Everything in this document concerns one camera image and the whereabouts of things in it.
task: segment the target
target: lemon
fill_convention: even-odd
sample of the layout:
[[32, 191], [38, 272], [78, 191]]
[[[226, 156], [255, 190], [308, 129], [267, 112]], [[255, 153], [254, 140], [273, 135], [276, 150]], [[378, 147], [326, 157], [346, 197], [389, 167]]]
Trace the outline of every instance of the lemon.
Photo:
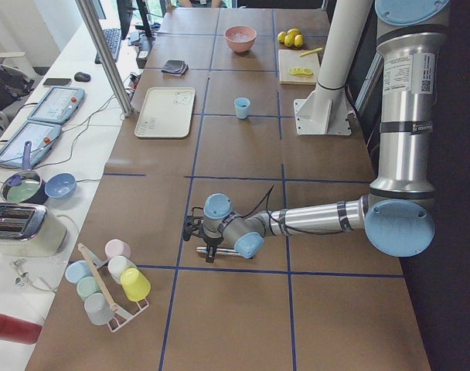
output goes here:
[[294, 46], [296, 48], [302, 48], [302, 45], [304, 45], [304, 36], [296, 35], [296, 37], [294, 38]]
[[296, 35], [300, 35], [300, 29], [289, 29], [287, 31], [287, 35], [292, 35], [293, 37], [296, 37]]
[[285, 31], [281, 31], [280, 33], [278, 33], [278, 41], [280, 43], [284, 43], [284, 38], [285, 38], [286, 35], [287, 35], [287, 33]]
[[295, 36], [287, 34], [284, 37], [284, 45], [287, 46], [288, 48], [291, 48], [294, 45], [294, 38]]

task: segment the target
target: pot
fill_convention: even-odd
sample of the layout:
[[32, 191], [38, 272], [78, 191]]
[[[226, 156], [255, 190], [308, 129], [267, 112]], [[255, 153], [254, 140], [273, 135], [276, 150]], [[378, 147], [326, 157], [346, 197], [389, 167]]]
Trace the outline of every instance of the pot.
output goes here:
[[37, 172], [17, 172], [2, 185], [1, 196], [8, 203], [36, 203], [42, 205], [48, 195], [44, 192], [44, 180]]

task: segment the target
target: pink bowl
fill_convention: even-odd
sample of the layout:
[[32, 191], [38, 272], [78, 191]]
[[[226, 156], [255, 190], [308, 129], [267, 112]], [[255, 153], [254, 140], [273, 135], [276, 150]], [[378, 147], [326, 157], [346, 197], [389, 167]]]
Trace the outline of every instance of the pink bowl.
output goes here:
[[226, 44], [235, 53], [248, 51], [256, 41], [257, 32], [247, 26], [234, 26], [225, 31]]

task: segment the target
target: white toaster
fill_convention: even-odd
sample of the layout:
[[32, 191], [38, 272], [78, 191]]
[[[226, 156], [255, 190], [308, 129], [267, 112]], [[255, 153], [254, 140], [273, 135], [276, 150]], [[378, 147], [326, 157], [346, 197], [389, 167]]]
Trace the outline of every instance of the white toaster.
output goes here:
[[65, 225], [43, 205], [0, 203], [0, 253], [48, 257], [58, 251]]

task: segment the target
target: bowl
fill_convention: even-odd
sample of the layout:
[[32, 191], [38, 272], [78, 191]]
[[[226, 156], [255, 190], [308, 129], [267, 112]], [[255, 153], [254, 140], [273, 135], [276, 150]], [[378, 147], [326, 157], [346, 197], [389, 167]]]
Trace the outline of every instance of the bowl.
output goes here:
[[75, 177], [68, 172], [53, 176], [44, 187], [44, 192], [48, 197], [54, 199], [64, 199], [70, 197], [77, 187]]
[[234, 26], [225, 31], [226, 44], [235, 53], [248, 51], [256, 41], [257, 32], [248, 26]]

